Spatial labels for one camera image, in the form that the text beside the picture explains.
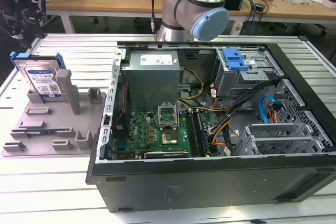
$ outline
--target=motherboard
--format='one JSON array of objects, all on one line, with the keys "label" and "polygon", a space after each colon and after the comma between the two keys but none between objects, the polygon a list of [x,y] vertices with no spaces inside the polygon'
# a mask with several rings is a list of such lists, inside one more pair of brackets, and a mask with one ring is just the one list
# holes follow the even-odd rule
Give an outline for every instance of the motherboard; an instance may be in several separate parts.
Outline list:
[{"label": "motherboard", "polygon": [[211,126],[207,111],[132,111],[129,134],[114,139],[114,159],[206,156]]}]

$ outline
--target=circuit board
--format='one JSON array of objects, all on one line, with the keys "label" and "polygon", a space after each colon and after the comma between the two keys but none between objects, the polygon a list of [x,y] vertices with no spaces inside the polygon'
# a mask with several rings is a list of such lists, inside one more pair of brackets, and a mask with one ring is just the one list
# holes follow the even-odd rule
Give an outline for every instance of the circuit board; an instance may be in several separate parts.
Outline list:
[{"label": "circuit board", "polygon": [[[186,124],[186,112],[178,113],[179,126],[162,130],[159,128],[157,111],[131,113],[130,136],[127,140],[126,151],[156,152],[156,151],[179,151],[188,152],[191,157],[189,135]],[[171,121],[169,113],[161,115],[162,121]],[[201,113],[203,128],[206,131],[211,126],[210,116],[207,112]]]}]

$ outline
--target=slotted metal table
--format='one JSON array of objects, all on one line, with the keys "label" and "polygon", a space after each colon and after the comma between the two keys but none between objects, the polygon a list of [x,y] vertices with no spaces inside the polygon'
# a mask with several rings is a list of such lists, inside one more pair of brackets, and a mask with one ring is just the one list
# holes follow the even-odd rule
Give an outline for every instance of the slotted metal table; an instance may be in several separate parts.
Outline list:
[{"label": "slotted metal table", "polygon": [[[220,36],[216,41],[277,43],[336,116],[336,69],[298,37]],[[49,34],[31,53],[59,52],[80,92],[107,91],[118,41],[154,41],[151,35]],[[13,70],[0,88],[0,145],[9,138],[28,98],[27,81]],[[301,203],[111,214],[96,187],[85,183],[88,156],[0,157],[1,223],[335,223],[336,182]]]}]

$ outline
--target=desk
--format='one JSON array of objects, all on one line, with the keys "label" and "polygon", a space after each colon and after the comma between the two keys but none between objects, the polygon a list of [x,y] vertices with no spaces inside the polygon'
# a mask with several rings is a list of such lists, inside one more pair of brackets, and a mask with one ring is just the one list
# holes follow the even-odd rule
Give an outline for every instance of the desk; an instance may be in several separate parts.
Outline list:
[{"label": "desk", "polygon": [[[79,92],[86,92],[89,87],[100,87],[102,92],[107,92],[117,41],[135,39],[153,41],[154,36],[49,34],[43,40],[36,39],[30,52],[41,55],[60,52]],[[277,43],[336,115],[333,106],[336,91],[331,87],[336,85],[336,68],[309,42],[289,36],[219,36],[215,41]],[[10,130],[24,111],[28,90],[28,83],[16,69],[0,87],[0,146],[9,138]],[[88,163],[88,156],[6,158],[0,155],[1,223],[205,224],[250,223],[249,220],[277,224],[335,223],[336,182],[301,203],[111,214],[97,188],[85,184]]]},{"label": "desk", "polygon": [[[336,10],[320,3],[292,5],[289,0],[267,1],[269,11],[262,22],[336,24]],[[156,17],[161,17],[162,0],[155,0]],[[66,33],[75,33],[71,16],[151,17],[151,0],[51,0],[48,15],[61,16]],[[229,11],[234,21],[231,35],[239,35],[250,14],[250,4],[244,0],[240,11]]]}]

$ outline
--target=white label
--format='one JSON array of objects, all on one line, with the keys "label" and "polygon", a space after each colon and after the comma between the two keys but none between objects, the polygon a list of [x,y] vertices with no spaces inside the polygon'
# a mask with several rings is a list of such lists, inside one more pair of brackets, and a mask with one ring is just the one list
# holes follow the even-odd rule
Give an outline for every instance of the white label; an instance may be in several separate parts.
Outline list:
[{"label": "white label", "polygon": [[39,94],[48,94],[50,97],[62,94],[58,84],[52,80],[54,74],[50,70],[28,70],[27,74]]},{"label": "white label", "polygon": [[140,65],[172,65],[171,55],[142,55]]},{"label": "white label", "polygon": [[40,135],[41,133],[38,132],[38,131],[27,131],[26,132],[27,134],[30,134],[30,135]]},{"label": "white label", "polygon": [[234,136],[239,136],[239,130],[235,130],[233,131],[234,133],[230,135],[230,137],[234,137]]},{"label": "white label", "polygon": [[254,60],[245,60],[245,63],[247,65],[255,65],[256,64],[256,62]]},{"label": "white label", "polygon": [[231,151],[228,149],[228,147],[224,147],[224,152],[227,156],[231,156]]},{"label": "white label", "polygon": [[214,97],[214,98],[217,97],[215,89],[211,89],[211,96]]}]

